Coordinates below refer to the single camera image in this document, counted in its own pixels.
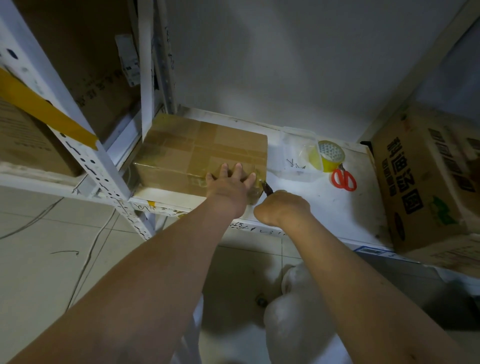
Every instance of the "hand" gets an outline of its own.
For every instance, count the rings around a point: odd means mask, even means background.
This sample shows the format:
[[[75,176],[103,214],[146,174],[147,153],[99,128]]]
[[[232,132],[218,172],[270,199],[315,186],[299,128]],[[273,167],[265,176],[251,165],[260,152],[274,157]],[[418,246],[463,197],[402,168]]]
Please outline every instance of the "hand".
[[[247,207],[247,192],[253,186],[257,176],[250,174],[248,178],[241,182],[243,174],[241,163],[235,165],[232,176],[228,177],[228,164],[222,164],[220,174],[216,180],[211,173],[207,173],[207,200],[215,200],[215,204],[225,209],[231,209],[233,218],[239,218],[245,212]]]
[[[269,226],[282,228],[291,217],[311,214],[310,204],[296,194],[279,190],[268,196],[260,205],[255,207],[253,214],[258,221]]]

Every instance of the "cardboard box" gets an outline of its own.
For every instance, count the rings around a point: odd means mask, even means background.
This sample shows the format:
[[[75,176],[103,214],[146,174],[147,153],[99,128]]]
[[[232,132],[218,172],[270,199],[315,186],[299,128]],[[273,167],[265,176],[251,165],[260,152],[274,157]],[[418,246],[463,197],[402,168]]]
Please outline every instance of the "cardboard box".
[[[44,123],[1,98],[0,161],[73,177],[83,172]]]
[[[395,251],[480,277],[480,185],[470,177],[479,127],[411,104],[372,144]]]
[[[15,5],[95,134],[105,142],[140,100],[140,87],[131,87],[122,72],[115,42],[115,36],[132,32],[127,1],[15,0]]]
[[[257,174],[248,195],[254,205],[266,178],[266,135],[159,113],[133,163],[142,186],[206,196],[206,174],[218,177],[223,163],[231,172],[238,162],[243,178]]]

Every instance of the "yellow tape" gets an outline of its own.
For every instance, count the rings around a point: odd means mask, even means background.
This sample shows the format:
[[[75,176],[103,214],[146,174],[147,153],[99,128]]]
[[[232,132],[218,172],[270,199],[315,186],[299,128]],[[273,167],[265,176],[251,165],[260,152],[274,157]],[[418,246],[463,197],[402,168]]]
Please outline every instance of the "yellow tape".
[[[0,97],[56,131],[97,150],[98,138],[0,68]]]

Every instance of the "clear plastic container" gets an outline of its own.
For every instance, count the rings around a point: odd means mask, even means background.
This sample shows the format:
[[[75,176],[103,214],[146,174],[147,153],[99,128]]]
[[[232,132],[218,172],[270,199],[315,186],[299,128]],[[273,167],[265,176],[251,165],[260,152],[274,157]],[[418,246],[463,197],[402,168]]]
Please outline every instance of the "clear plastic container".
[[[313,182],[322,175],[322,163],[318,157],[315,166],[310,162],[311,155],[320,155],[318,138],[314,132],[304,129],[283,127],[280,136],[276,176],[299,182]]]

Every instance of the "scissors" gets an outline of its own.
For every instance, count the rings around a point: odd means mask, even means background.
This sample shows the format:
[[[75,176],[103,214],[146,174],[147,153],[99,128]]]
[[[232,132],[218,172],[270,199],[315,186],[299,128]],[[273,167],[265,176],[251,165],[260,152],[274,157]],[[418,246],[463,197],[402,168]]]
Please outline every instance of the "scissors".
[[[262,188],[264,189],[264,192],[267,195],[267,197],[270,196],[273,193],[272,188],[265,181],[262,181],[261,184],[262,184]]]
[[[340,163],[338,168],[332,172],[332,183],[336,188],[343,188],[349,192],[353,192],[357,189],[357,181],[355,178],[353,178],[349,171],[345,170],[343,163]]]

